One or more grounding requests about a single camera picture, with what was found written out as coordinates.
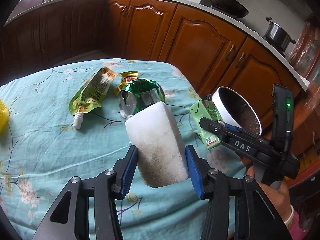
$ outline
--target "pink sleeve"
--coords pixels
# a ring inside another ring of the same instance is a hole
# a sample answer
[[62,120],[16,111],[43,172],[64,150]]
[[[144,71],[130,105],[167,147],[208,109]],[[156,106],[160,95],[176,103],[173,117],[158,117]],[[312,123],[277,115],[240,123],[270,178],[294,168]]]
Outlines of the pink sleeve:
[[307,232],[303,232],[303,230],[299,227],[299,215],[297,212],[294,212],[293,221],[288,230],[292,240],[302,240],[306,236]]

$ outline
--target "silver screw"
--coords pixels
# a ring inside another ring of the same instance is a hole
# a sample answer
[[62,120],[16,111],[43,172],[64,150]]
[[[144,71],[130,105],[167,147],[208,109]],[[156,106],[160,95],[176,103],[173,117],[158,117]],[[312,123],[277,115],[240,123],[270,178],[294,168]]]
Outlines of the silver screw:
[[251,177],[250,175],[246,175],[244,178],[247,182],[253,182],[253,177]]
[[104,171],[104,173],[105,173],[106,175],[112,175],[113,173],[115,173],[115,170],[113,170],[113,169],[107,169],[107,170]]
[[217,169],[210,169],[209,173],[212,175],[217,175],[219,173],[219,171]]
[[74,177],[72,177],[71,179],[70,179],[70,181],[71,181],[71,183],[77,183],[78,181],[79,181],[79,177],[77,177],[77,176],[74,176]]

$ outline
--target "white foam block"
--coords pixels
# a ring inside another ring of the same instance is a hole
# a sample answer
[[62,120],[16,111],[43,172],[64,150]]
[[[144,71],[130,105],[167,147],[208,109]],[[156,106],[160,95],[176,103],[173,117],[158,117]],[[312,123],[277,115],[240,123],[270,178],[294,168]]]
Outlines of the white foam block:
[[138,148],[138,169],[144,183],[163,187],[189,178],[185,146],[171,109],[162,101],[125,122]]

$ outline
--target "cabinet handle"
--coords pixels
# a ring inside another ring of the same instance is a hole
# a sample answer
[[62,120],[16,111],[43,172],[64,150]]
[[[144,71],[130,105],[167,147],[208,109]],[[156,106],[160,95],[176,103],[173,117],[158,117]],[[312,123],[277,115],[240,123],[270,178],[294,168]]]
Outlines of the cabinet handle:
[[130,16],[131,16],[131,11],[132,11],[132,6],[130,6],[129,9],[128,9],[128,13],[127,13],[128,18],[130,18]]
[[121,13],[123,15],[123,17],[125,16],[125,9],[127,8],[127,6],[124,6],[124,8],[121,10]]
[[241,58],[239,59],[237,65],[236,65],[236,68],[239,67],[239,64],[241,63],[241,61],[243,60],[244,57],[245,57],[245,52],[242,53]]
[[231,46],[231,49],[229,50],[226,58],[224,59],[224,61],[228,61],[228,57],[230,56],[231,52],[232,52],[235,48],[236,48],[236,46],[233,44],[233,45]]

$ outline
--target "yellow plastic basket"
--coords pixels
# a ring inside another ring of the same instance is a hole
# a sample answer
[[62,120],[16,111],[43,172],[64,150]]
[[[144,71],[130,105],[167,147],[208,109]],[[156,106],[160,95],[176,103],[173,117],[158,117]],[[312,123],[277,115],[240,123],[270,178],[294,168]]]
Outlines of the yellow plastic basket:
[[0,99],[0,133],[5,125],[5,123],[9,120],[9,111],[8,108],[4,105],[2,100]]

